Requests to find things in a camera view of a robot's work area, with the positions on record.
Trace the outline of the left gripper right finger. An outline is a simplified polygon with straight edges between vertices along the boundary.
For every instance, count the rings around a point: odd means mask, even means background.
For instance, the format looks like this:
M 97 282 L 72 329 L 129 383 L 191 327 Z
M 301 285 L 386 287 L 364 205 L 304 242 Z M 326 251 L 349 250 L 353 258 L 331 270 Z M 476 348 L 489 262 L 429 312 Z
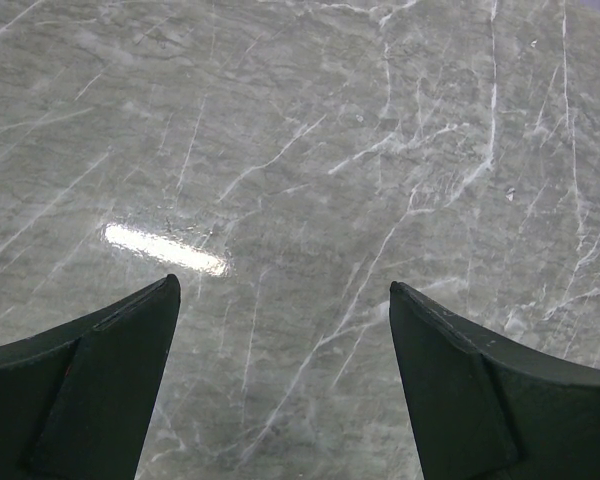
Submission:
M 600 479 L 600 370 L 390 288 L 397 364 L 427 479 Z

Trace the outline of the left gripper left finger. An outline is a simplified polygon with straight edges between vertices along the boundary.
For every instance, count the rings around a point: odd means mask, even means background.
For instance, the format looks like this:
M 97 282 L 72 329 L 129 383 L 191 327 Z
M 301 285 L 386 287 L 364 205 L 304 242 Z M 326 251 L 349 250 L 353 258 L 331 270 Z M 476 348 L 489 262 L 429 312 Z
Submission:
M 181 303 L 169 274 L 0 346 L 0 479 L 132 479 Z

